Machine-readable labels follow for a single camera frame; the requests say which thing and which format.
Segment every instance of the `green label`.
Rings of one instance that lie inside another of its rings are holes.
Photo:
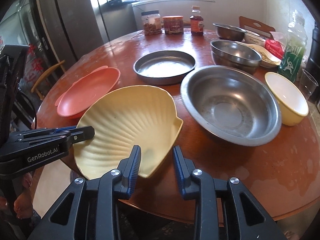
[[[291,82],[294,82],[300,68],[304,50],[305,48],[300,40],[289,40],[278,73],[289,79]]]

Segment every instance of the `screw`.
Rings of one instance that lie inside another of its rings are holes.
[[[84,182],[84,179],[83,178],[76,178],[75,179],[75,183],[78,185],[78,184],[81,184],[82,182]]]
[[[194,175],[196,175],[196,176],[200,176],[200,175],[202,174],[202,171],[199,170],[199,169],[195,169],[195,170],[193,170],[192,173],[193,173]]]
[[[230,178],[230,182],[231,182],[232,184],[238,184],[238,183],[239,183],[239,179],[236,178],[236,177],[232,177],[232,178]]]
[[[120,174],[120,171],[118,169],[115,169],[115,170],[112,170],[110,173],[112,176],[117,176]]]

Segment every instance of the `yellow plastic bowl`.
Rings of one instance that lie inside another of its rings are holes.
[[[309,107],[300,90],[285,77],[268,72],[265,74],[266,83],[279,103],[282,123],[293,126],[308,115]]]
[[[95,102],[77,127],[91,125],[92,140],[74,144],[78,168],[88,179],[100,178],[141,147],[139,176],[150,177],[177,139],[183,121],[172,96],[153,86],[114,90]]]

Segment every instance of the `red plastic bag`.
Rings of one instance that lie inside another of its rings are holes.
[[[276,56],[279,59],[282,59],[284,50],[279,41],[275,40],[266,40],[266,44],[264,45],[265,49],[269,51],[272,55]]]

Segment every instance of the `round wooden table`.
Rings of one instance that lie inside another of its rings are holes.
[[[217,36],[212,31],[205,31],[203,37],[192,36],[189,29],[183,35],[144,36],[138,31],[97,48],[74,64],[50,90],[37,113],[38,127],[78,123],[79,119],[58,116],[54,103],[73,82],[92,70],[103,65],[118,68],[121,76],[114,89],[145,84],[132,69],[134,62],[143,55],[173,49],[191,54],[197,66],[214,65],[209,45],[214,39]],[[264,82],[266,71],[260,67],[255,76]],[[184,157],[193,160],[197,168],[214,178],[238,177],[275,220],[302,211],[318,200],[319,136],[310,115],[294,127],[282,125],[280,133],[268,144],[244,147],[217,142],[205,132],[184,107],[180,84],[162,88],[173,96],[178,116],[184,121],[175,145],[180,145]],[[63,161],[79,172],[72,153]],[[179,195],[171,152],[151,178],[139,177],[135,192],[127,203],[173,220],[192,223],[194,219],[195,202],[183,201]]]

